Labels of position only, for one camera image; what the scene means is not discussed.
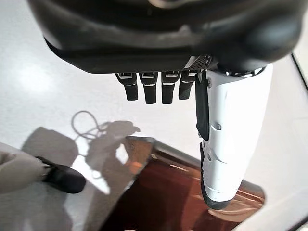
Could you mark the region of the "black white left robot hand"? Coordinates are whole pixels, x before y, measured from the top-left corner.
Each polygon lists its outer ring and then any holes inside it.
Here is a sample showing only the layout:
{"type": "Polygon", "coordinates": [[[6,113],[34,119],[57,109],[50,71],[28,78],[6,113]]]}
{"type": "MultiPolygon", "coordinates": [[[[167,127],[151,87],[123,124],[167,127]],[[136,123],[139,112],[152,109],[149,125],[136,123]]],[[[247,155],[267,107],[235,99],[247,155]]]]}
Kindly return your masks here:
{"type": "Polygon", "coordinates": [[[296,46],[305,0],[31,0],[50,48],[92,74],[114,73],[129,101],[195,87],[205,203],[235,197],[260,134],[272,63],[296,46]]]}

